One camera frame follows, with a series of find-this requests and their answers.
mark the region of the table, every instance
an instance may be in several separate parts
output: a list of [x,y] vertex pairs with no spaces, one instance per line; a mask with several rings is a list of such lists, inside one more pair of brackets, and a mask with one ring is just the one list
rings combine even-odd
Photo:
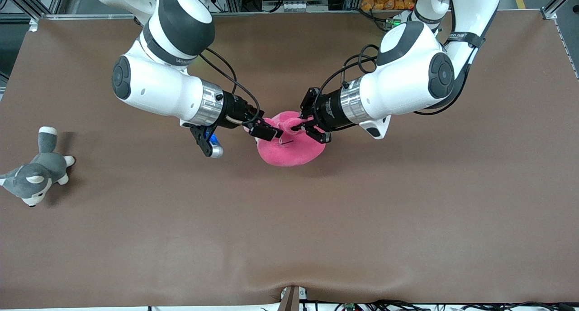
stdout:
[[[357,14],[215,24],[212,48],[267,115],[381,38]],[[138,33],[41,20],[26,35],[1,170],[37,152],[42,125],[77,163],[37,208],[0,191],[0,307],[270,303],[291,284],[337,302],[579,296],[579,82],[537,10],[498,13],[449,110],[395,116],[381,141],[338,132],[298,168],[265,164],[241,129],[219,129],[225,156],[205,158],[177,119],[118,101],[112,66]],[[230,90],[200,59],[190,72]]]

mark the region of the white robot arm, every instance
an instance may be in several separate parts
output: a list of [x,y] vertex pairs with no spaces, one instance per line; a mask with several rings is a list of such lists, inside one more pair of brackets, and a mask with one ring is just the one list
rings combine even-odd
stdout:
[[[411,21],[383,37],[376,70],[329,94],[310,88],[301,105],[305,121],[294,130],[305,129],[316,141],[327,143],[332,131],[357,124],[382,139],[391,115],[447,105],[462,91],[498,1],[451,0],[454,26],[443,46],[433,31],[446,13],[441,9],[445,0],[423,0],[430,3],[417,4],[407,16]],[[399,81],[409,76],[411,80]]]
[[213,134],[217,126],[244,125],[257,138],[279,138],[282,131],[263,122],[263,111],[258,113],[244,99],[187,74],[187,66],[215,38],[207,8],[199,0],[153,2],[151,11],[147,8],[149,0],[103,0],[134,12],[143,24],[133,46],[114,65],[112,87],[116,96],[138,109],[179,118],[203,153],[212,158],[223,155]]

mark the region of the gray plush dog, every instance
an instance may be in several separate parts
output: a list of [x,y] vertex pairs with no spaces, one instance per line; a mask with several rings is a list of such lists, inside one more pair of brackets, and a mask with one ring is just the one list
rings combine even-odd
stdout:
[[54,152],[57,134],[53,127],[41,127],[38,130],[40,153],[30,164],[0,175],[0,186],[29,206],[39,204],[53,183],[64,185],[68,182],[66,168],[74,164],[75,160],[72,156],[62,156]]

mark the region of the pink plush toy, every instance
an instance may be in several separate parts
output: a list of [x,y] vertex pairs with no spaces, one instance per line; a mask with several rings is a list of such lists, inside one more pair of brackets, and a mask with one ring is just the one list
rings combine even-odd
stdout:
[[272,141],[257,139],[259,156],[267,164],[281,167],[304,165],[324,151],[325,144],[310,138],[304,130],[294,131],[291,128],[303,122],[296,111],[281,112],[273,119],[265,121],[284,131],[281,138]]

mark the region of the black strap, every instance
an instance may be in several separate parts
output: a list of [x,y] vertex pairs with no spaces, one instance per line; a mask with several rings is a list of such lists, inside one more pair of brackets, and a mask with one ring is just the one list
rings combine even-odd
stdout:
[[444,19],[444,16],[442,16],[442,18],[436,19],[436,20],[426,18],[425,16],[422,16],[422,14],[420,14],[418,12],[418,10],[416,10],[416,8],[414,8],[414,16],[416,16],[416,18],[418,18],[418,20],[424,22],[425,24],[440,24],[440,22],[442,22],[442,20]]
[[168,51],[165,51],[165,49],[163,49],[161,45],[157,43],[157,41],[153,37],[153,34],[151,34],[151,29],[149,29],[149,23],[147,23],[145,27],[143,27],[142,32],[143,38],[145,38],[145,43],[147,44],[147,48],[151,51],[151,53],[153,53],[159,59],[167,62],[168,64],[172,66],[188,66],[191,63],[193,63],[193,60],[195,60],[195,58],[181,59],[179,57],[175,57]]
[[469,43],[472,47],[480,48],[484,43],[484,38],[467,31],[453,31],[450,35],[448,35],[447,41],[466,42]]

